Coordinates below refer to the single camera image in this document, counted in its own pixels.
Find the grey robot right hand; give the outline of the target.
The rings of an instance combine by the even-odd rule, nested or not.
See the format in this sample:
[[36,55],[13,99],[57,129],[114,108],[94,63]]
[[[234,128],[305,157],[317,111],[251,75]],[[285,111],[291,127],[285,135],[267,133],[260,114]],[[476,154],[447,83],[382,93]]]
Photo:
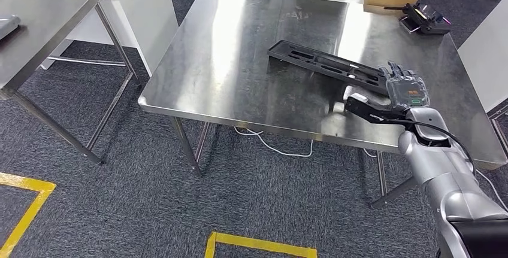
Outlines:
[[385,78],[385,86],[391,101],[391,107],[397,111],[407,111],[412,107],[427,107],[430,97],[423,79],[410,69],[388,61],[388,68],[379,70]]

